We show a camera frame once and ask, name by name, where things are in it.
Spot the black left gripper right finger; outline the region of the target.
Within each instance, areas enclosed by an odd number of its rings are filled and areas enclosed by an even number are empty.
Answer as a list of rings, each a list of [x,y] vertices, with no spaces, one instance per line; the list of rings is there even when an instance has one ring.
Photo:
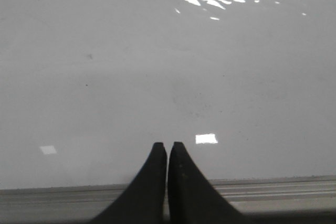
[[[171,223],[252,223],[215,190],[182,142],[170,153],[167,194]]]

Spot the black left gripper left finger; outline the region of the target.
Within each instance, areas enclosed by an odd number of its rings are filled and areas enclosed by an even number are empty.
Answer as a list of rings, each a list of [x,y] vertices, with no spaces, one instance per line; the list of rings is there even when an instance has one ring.
[[[156,142],[126,190],[90,223],[162,223],[167,153]]]

